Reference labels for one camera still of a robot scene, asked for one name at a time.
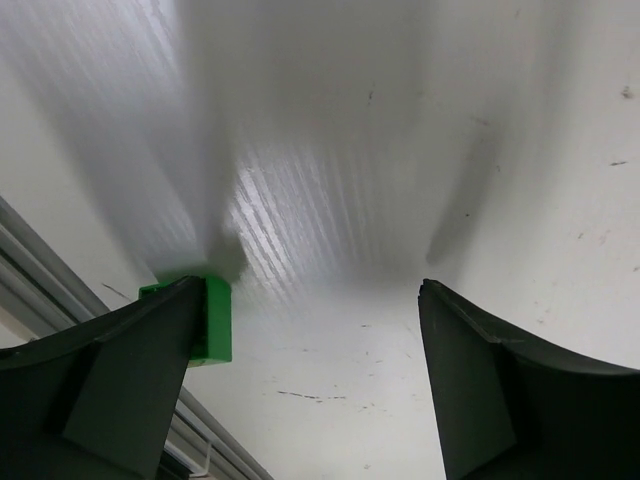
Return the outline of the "green lego table edge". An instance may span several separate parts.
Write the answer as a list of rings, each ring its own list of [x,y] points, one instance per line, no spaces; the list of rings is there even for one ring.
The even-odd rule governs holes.
[[[189,368],[230,363],[232,354],[232,290],[225,280],[198,276],[204,284],[202,315]]]

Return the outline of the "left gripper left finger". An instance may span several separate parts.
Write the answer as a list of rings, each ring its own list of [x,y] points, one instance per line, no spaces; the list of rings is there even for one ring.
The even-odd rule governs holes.
[[[204,293],[187,277],[2,350],[2,478],[154,478]]]

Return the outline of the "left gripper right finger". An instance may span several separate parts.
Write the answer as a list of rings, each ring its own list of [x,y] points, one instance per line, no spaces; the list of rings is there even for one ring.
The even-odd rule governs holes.
[[[450,479],[635,479],[639,373],[546,341],[425,280],[418,297]]]

